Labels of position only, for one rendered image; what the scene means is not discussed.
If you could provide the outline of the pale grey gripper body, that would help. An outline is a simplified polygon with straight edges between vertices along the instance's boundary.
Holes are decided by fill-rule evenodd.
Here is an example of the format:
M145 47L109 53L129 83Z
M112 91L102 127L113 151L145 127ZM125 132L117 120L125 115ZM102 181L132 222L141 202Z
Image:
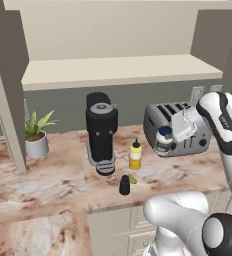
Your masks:
M190 138L196 131L195 109L183 109L171 117L173 138L176 142L182 142Z

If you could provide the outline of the beige base cabinet with drawers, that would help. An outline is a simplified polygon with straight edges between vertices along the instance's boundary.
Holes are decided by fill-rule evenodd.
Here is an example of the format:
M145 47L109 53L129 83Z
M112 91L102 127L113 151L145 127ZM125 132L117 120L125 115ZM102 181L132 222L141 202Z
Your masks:
M92 192L88 203L92 256L141 256L156 231L144 217L143 204L166 193L176 190L145 191L132 186L127 196L118 187Z

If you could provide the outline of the clear shaker with blue cap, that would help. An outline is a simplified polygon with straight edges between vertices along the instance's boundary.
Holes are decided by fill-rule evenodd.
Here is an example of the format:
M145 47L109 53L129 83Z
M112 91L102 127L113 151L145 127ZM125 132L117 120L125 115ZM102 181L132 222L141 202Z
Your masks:
M160 155L166 155L173 143L172 128L170 126L161 126L156 133L154 149Z

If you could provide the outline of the silver four-slot toaster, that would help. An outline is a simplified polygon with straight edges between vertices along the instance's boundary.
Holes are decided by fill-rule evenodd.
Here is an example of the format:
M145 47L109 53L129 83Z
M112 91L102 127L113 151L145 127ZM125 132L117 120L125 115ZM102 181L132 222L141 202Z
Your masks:
M197 131L190 138L182 142L176 142L173 138L170 151L166 155L160 155L154 149L157 130L161 126L171 127L171 117L183 109L196 110L196 107L182 102L151 104L146 107L143 120L143 130L148 143L157 155L161 157L193 155L205 152L209 148L212 132L196 110Z

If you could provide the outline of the yellow squeeze bottle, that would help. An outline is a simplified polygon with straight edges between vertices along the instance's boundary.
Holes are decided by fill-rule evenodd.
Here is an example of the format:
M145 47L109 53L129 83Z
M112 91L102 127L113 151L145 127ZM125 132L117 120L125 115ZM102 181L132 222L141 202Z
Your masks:
M129 168L131 170L139 170L141 167L142 146L138 140L132 143L129 151Z

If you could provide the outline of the black coffee machine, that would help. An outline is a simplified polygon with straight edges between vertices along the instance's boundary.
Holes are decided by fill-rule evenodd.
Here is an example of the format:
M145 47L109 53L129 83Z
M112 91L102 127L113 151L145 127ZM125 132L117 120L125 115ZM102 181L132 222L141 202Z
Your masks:
M115 171L113 135L118 129L118 109L103 92L89 93L86 103L88 159L98 174L109 176Z

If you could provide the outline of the black shaker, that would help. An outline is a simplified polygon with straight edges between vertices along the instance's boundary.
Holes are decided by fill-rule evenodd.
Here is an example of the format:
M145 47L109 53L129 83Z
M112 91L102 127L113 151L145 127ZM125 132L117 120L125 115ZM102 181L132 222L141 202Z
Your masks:
M130 180L127 175L123 175L121 177L119 193L124 196L126 196L130 193Z

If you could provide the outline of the green plant in white pot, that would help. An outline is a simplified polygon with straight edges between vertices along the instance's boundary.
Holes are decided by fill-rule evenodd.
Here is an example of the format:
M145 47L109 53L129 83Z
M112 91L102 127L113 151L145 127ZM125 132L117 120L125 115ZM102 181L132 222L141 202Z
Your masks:
M30 158L42 158L49 152L47 133L45 127L55 125L57 120L50 120L54 111L50 111L40 120L37 119L37 113L33 112L31 120L24 121L26 154Z

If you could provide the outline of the open beige wall cabinet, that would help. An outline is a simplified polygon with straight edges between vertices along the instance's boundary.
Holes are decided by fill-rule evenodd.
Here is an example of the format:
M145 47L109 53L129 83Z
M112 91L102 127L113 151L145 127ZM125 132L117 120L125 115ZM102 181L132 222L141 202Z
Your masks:
M23 91L219 79L232 0L0 0L0 72Z

